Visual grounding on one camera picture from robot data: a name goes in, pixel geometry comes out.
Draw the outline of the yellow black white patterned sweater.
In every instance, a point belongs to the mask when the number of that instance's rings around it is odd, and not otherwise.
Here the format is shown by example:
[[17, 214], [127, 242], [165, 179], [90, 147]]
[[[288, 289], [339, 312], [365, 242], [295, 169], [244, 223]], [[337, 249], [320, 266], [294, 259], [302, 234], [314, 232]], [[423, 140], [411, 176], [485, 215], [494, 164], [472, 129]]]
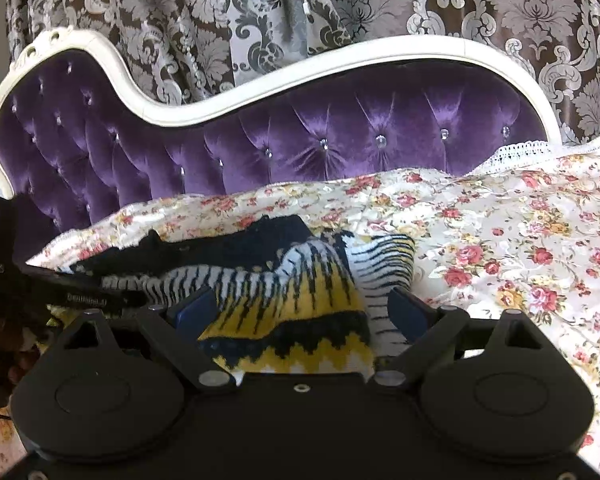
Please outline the yellow black white patterned sweater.
[[407, 347], [388, 296], [409, 289], [416, 244], [405, 234], [314, 234], [298, 216], [263, 217], [232, 234], [110, 247], [70, 266], [114, 290], [173, 307], [203, 288], [218, 312], [195, 340], [230, 373], [370, 376]]

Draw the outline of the floral bedspread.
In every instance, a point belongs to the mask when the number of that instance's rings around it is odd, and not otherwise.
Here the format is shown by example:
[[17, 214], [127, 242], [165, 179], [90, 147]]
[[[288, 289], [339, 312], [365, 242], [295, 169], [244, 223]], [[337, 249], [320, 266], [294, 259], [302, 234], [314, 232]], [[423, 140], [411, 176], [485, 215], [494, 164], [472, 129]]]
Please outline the floral bedspread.
[[314, 232], [410, 236], [413, 292], [434, 306], [456, 304], [480, 318], [505, 309], [528, 314], [594, 394], [580, 454], [600, 472], [600, 138], [464, 177], [407, 168], [152, 200], [54, 238], [32, 263], [67, 270], [149, 231], [185, 240], [288, 214]]

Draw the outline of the purple tufted white-framed headboard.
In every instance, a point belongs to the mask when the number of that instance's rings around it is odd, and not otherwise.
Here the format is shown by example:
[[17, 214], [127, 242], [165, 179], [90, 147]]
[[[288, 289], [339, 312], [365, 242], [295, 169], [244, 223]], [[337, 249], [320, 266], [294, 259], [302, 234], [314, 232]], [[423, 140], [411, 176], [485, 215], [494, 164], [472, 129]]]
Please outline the purple tufted white-framed headboard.
[[166, 105], [104, 36], [58, 28], [0, 84], [0, 191], [19, 209], [21, 261], [129, 204], [407, 167], [462, 176], [528, 141], [562, 145], [543, 90], [506, 54], [455, 37], [351, 44]]

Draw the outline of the white lace pillow edge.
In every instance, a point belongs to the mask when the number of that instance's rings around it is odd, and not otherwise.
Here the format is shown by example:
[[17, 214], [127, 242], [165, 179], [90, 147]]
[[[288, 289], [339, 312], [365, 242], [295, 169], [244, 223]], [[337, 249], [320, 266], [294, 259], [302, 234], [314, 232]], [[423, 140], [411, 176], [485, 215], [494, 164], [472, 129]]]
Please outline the white lace pillow edge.
[[508, 144], [498, 148], [485, 162], [472, 170], [470, 175], [497, 174], [501, 171], [528, 167], [552, 155], [552, 147], [546, 141]]

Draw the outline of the grey damask curtain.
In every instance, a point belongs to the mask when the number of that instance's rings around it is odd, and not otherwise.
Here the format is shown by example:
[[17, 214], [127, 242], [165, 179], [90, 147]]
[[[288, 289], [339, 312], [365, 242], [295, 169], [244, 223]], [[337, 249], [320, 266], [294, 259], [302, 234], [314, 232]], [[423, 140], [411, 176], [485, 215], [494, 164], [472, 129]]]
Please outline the grey damask curtain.
[[355, 42], [460, 37], [520, 64], [565, 141], [600, 136], [600, 0], [6, 0], [6, 18], [12, 56], [47, 29], [100, 32], [171, 105]]

